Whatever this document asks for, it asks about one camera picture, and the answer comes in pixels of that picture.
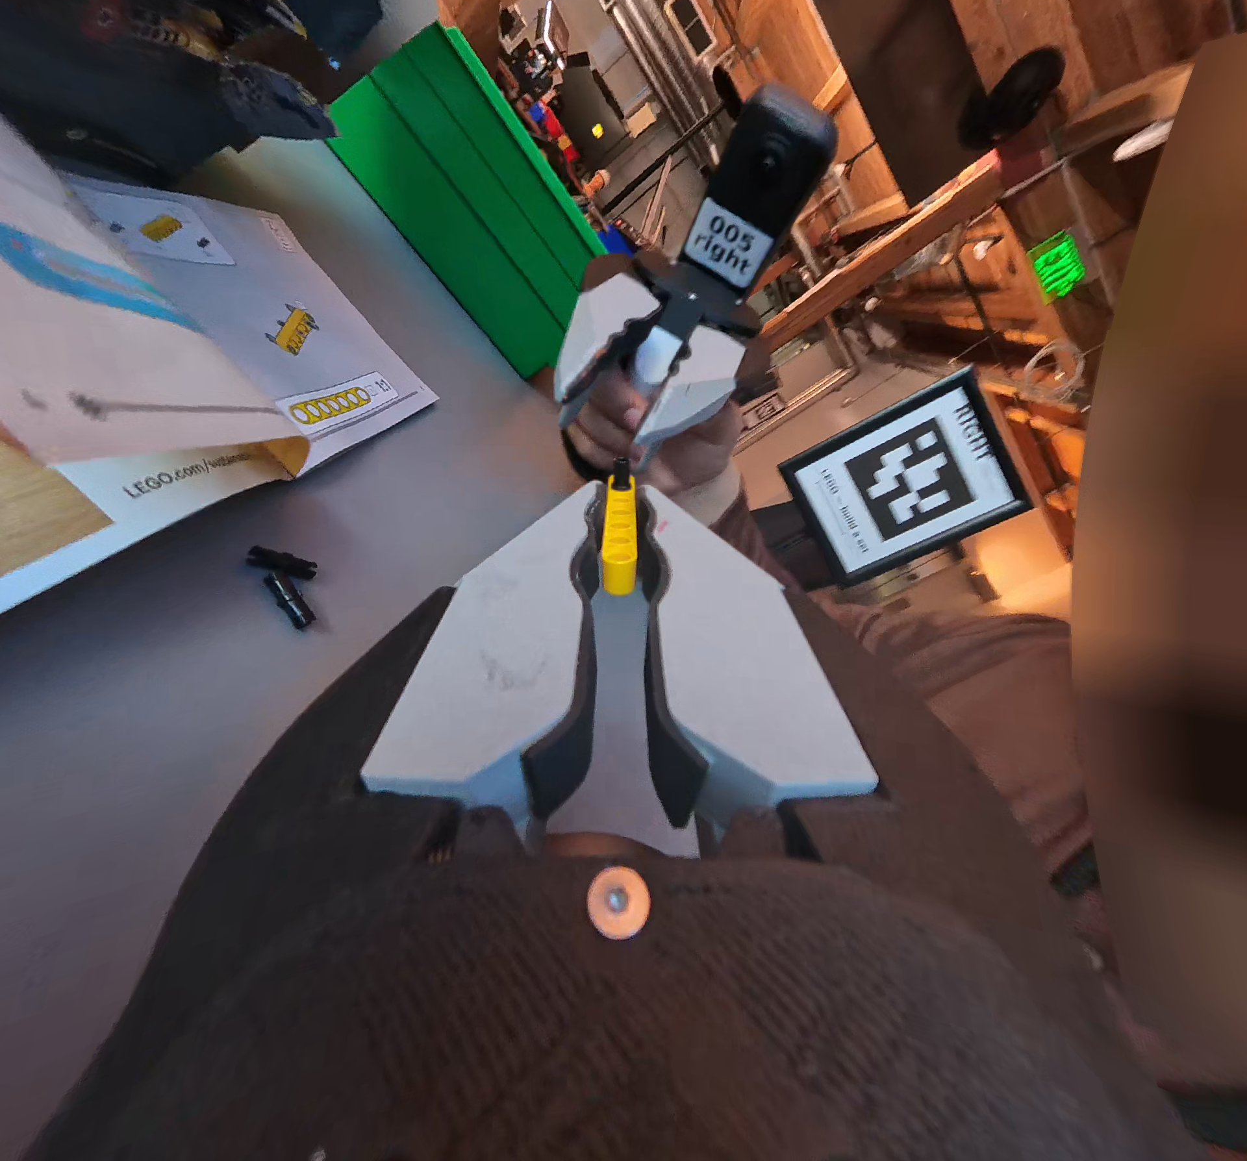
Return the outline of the lego instruction booklet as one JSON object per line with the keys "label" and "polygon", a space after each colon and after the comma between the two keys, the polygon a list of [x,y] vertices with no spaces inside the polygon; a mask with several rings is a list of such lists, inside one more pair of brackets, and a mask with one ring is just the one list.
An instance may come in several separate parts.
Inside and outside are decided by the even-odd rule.
{"label": "lego instruction booklet", "polygon": [[436,393],[282,217],[55,170],[1,120],[1,610]]}

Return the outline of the black round disc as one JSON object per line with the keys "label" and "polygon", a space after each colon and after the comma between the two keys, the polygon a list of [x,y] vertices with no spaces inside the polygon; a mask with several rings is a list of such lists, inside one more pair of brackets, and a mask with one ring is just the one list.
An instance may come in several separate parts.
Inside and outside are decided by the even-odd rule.
{"label": "black round disc", "polygon": [[959,109],[959,146],[985,152],[1026,129],[1057,91],[1065,68],[1059,48],[1039,46],[1018,57],[990,91],[976,87]]}

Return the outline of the green exit sign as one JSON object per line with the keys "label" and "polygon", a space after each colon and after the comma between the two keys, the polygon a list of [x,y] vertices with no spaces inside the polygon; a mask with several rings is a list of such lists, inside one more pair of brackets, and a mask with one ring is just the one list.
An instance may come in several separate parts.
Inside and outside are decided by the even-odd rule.
{"label": "green exit sign", "polygon": [[1024,252],[1044,306],[1068,296],[1089,280],[1076,235],[1070,230],[1050,233]]}

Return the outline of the person's right hand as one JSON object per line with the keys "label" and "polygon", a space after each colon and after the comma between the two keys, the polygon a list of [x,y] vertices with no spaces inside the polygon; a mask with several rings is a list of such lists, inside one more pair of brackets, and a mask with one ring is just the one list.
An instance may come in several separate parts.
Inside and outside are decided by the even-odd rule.
{"label": "person's right hand", "polygon": [[725,400],[712,417],[666,439],[651,454],[634,437],[643,415],[645,397],[621,369],[614,369],[599,374],[584,406],[562,434],[591,474],[599,469],[610,471],[616,460],[627,458],[636,484],[655,486],[669,497],[707,486],[731,469],[742,432],[740,406],[733,400]]}

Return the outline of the dark lego set box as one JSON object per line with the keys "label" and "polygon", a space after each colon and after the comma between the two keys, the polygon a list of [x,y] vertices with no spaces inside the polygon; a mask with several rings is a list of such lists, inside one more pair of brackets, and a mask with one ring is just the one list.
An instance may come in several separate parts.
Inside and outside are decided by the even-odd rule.
{"label": "dark lego set box", "polygon": [[1,0],[1,115],[42,154],[168,185],[326,141],[382,0]]}

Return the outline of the yellow lego beam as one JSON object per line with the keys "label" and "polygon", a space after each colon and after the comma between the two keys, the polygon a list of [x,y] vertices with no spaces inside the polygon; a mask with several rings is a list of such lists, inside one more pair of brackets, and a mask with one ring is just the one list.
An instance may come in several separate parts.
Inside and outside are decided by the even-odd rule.
{"label": "yellow lego beam", "polygon": [[636,586],[636,567],[640,560],[640,536],[636,517],[636,486],[619,500],[610,499],[606,486],[606,502],[601,525],[601,588],[614,597],[630,595]]}

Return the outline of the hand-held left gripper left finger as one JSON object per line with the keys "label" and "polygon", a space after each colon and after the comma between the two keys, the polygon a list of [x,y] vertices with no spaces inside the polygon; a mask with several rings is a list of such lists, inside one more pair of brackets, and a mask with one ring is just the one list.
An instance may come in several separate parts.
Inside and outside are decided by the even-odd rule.
{"label": "hand-held left gripper left finger", "polygon": [[599,484],[465,573],[360,779],[502,810],[527,836],[586,779],[595,716]]}

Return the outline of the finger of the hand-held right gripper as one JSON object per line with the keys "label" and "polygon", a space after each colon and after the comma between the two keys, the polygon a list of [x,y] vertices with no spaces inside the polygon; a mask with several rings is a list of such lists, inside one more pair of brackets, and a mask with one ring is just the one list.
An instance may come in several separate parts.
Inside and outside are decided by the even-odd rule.
{"label": "finger of the hand-held right gripper", "polygon": [[721,328],[694,328],[681,339],[649,328],[630,358],[630,385],[640,398],[632,445],[636,471],[647,471],[662,445],[714,417],[742,380],[770,369],[762,335],[738,337]]}
{"label": "finger of the hand-held right gripper", "polygon": [[623,267],[575,302],[554,365],[558,428],[567,432],[603,372],[621,367],[643,398],[640,434],[675,432],[666,400],[675,372],[675,335],[660,326],[671,293],[653,267]]}

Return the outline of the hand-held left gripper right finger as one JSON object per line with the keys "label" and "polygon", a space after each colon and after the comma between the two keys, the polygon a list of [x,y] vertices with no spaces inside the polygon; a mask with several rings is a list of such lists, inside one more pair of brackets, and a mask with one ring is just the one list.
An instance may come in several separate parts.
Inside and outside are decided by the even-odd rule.
{"label": "hand-held left gripper right finger", "polygon": [[649,486],[636,495],[647,769],[714,855],[740,812],[879,795],[784,586]]}

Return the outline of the green plastic bin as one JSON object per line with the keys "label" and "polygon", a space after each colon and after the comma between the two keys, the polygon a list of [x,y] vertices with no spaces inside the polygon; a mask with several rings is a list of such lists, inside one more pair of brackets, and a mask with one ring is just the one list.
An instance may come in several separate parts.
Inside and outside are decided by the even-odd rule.
{"label": "green plastic bin", "polygon": [[525,380],[551,369],[599,235],[456,27],[332,105],[328,148]]}

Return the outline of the framed marker sign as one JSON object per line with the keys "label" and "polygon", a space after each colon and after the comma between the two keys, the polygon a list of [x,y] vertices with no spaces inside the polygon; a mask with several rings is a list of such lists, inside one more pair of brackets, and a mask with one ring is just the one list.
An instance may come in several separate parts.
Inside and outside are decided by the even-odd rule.
{"label": "framed marker sign", "polygon": [[838,589],[1035,506],[972,365],[779,461],[777,473]]}

